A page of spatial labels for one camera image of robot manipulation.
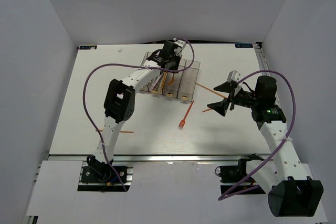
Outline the orange chopstick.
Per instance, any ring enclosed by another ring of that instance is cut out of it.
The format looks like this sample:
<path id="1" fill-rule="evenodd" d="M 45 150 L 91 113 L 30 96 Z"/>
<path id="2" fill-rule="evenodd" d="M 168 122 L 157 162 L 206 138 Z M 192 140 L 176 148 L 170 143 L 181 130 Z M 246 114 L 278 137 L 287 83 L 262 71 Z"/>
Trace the orange chopstick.
<path id="1" fill-rule="evenodd" d="M 98 129 L 96 132 L 103 132 L 103 129 Z M 120 133 L 134 133 L 134 131 L 120 131 Z"/>
<path id="2" fill-rule="evenodd" d="M 196 83 L 196 85 L 198 85 L 199 87 L 201 87 L 201 88 L 203 88 L 203 89 L 205 89 L 205 90 L 207 90 L 207 91 L 209 91 L 211 93 L 214 93 L 214 94 L 216 94 L 216 95 L 218 95 L 218 96 L 220 96 L 222 98 L 227 98 L 226 96 L 224 96 L 224 95 L 222 95 L 222 94 L 220 94 L 220 93 L 218 93 L 218 92 L 216 92 L 216 91 L 214 91 L 214 90 L 212 90 L 212 89 L 210 89 L 210 88 L 208 88 L 208 87 L 206 87 L 204 85 L 201 85 L 199 83 Z"/>

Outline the orange plastic spoon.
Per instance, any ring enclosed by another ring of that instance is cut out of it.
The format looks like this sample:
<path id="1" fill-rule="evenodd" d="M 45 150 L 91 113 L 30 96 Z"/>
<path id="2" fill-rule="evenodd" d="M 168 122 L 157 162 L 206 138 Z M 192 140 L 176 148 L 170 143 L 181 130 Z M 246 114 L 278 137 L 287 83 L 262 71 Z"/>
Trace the orange plastic spoon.
<path id="1" fill-rule="evenodd" d="M 167 77 L 168 72 L 165 72 L 161 81 L 161 85 L 160 88 L 164 87 L 165 81 L 166 81 L 166 77 Z"/>

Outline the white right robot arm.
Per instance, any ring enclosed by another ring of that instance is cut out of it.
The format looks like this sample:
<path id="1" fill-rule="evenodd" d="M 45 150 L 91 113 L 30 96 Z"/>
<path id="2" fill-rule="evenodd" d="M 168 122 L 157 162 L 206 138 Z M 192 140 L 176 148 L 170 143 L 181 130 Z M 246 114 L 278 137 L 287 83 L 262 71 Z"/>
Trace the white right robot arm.
<path id="1" fill-rule="evenodd" d="M 251 109 L 251 115 L 267 142 L 276 171 L 266 164 L 248 161 L 237 168 L 240 182 L 253 180 L 267 194 L 268 206 L 275 217 L 312 217 L 316 213 L 323 194 L 321 181 L 314 180 L 303 167 L 292 140 L 289 138 L 286 117 L 276 105 L 277 81 L 273 77 L 260 76 L 253 90 L 245 91 L 240 85 L 239 73 L 231 72 L 227 81 L 214 88 L 228 93 L 221 102 L 208 108 L 222 116 L 234 107 Z"/>

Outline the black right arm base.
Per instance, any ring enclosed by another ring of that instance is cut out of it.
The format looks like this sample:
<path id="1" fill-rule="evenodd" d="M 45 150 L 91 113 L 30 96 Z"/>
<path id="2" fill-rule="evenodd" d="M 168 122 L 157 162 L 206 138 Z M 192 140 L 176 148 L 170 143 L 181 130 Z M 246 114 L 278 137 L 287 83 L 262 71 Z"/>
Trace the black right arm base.
<path id="1" fill-rule="evenodd" d="M 226 190 L 232 187 L 232 185 L 236 184 L 247 175 L 246 173 L 247 162 L 263 161 L 263 160 L 264 159 L 260 155 L 250 154 L 250 155 L 243 155 L 242 158 L 240 158 L 237 161 L 237 164 L 235 165 L 217 166 L 214 172 L 215 175 L 220 178 L 221 194 L 223 194 Z M 253 178 L 249 178 L 241 185 L 239 185 L 237 188 L 235 188 L 232 192 L 230 192 L 230 194 L 235 193 L 237 191 L 245 190 L 247 188 L 256 185 L 257 183 L 255 182 L 255 180 Z M 242 193 L 242 195 L 262 195 L 262 194 L 265 194 L 265 192 L 260 187 Z"/>

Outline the orange pink knife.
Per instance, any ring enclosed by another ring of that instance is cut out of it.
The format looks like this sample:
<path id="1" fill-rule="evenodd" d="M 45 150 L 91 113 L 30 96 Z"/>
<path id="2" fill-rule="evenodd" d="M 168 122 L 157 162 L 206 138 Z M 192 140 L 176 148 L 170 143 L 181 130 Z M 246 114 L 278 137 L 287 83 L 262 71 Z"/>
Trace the orange pink knife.
<path id="1" fill-rule="evenodd" d="M 157 86 L 157 84 L 161 81 L 162 77 L 163 77 L 163 74 L 159 75 L 159 76 L 156 78 L 156 80 L 153 82 L 153 84 L 152 84 L 152 86 L 151 86 L 151 90 L 153 90 L 153 89 Z"/>

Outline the red-orange plastic fork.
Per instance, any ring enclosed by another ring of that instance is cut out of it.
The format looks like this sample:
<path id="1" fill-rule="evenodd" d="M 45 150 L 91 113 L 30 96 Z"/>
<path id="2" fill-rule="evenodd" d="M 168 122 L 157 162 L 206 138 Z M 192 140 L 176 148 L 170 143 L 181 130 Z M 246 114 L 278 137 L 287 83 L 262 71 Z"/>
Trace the red-orange plastic fork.
<path id="1" fill-rule="evenodd" d="M 183 119 L 180 121 L 180 123 L 179 123 L 179 125 L 178 125 L 178 129 L 181 130 L 181 129 L 184 127 L 186 118 L 187 118 L 187 116 L 188 116 L 188 114 L 189 114 L 189 112 L 190 112 L 190 110 L 191 110 L 193 104 L 194 104 L 194 100 L 191 102 L 191 104 L 189 105 L 189 107 L 188 107 L 188 109 L 187 109 L 187 111 L 186 111 L 186 113 L 185 113 Z"/>

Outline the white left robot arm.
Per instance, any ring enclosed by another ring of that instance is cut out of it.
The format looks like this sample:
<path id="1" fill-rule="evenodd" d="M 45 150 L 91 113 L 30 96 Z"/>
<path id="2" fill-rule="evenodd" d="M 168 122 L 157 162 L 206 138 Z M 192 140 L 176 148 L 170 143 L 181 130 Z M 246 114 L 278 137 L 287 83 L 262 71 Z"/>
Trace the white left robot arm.
<path id="1" fill-rule="evenodd" d="M 146 84 L 160 76 L 163 70 L 176 71 L 186 43 L 166 41 L 162 49 L 152 52 L 137 70 L 123 78 L 110 81 L 104 100 L 104 127 L 94 154 L 87 157 L 93 176 L 101 182 L 109 180 L 113 169 L 113 152 L 120 130 L 135 108 L 135 96 Z"/>

